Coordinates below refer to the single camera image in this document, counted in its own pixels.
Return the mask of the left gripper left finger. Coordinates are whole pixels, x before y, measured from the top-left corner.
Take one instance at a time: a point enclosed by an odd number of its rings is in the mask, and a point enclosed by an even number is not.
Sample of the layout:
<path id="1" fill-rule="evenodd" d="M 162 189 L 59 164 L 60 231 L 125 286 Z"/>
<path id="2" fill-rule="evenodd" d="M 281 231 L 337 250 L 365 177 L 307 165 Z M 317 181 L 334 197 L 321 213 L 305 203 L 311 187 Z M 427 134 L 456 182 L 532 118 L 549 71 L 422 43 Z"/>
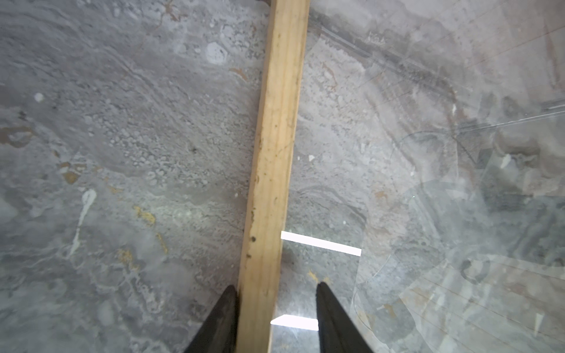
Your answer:
<path id="1" fill-rule="evenodd" d="M 232 353 L 238 326 L 238 293 L 228 285 L 184 353 Z"/>

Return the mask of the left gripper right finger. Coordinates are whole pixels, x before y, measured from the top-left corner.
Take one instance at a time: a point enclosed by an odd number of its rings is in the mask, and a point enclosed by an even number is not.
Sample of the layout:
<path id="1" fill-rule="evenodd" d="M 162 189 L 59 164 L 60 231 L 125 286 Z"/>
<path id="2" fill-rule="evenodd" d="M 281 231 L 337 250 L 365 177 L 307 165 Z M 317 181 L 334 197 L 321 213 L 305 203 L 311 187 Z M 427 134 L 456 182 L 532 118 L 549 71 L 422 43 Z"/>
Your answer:
<path id="1" fill-rule="evenodd" d="M 316 287 L 321 353 L 373 353 L 326 282 Z"/>

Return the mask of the transparent acrylic sheet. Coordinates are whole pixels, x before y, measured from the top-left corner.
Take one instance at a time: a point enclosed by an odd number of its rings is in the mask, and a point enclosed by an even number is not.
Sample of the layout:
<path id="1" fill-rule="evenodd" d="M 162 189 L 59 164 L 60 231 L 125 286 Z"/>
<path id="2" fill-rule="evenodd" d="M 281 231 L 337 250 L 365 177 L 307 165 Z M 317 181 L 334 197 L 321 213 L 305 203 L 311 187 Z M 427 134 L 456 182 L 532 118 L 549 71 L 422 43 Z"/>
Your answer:
<path id="1" fill-rule="evenodd" d="M 564 3 L 314 1 L 275 352 L 564 350 Z"/>

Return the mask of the wooden picture frame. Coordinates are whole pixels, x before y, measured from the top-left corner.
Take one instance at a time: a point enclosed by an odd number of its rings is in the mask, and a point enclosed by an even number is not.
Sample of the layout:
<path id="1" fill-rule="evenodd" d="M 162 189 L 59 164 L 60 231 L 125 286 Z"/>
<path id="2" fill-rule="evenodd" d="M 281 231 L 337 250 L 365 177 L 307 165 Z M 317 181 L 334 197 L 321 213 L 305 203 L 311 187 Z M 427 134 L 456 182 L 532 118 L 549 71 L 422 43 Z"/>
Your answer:
<path id="1" fill-rule="evenodd" d="M 271 349 L 309 11 L 309 1 L 270 5 L 238 278 L 236 352 Z"/>

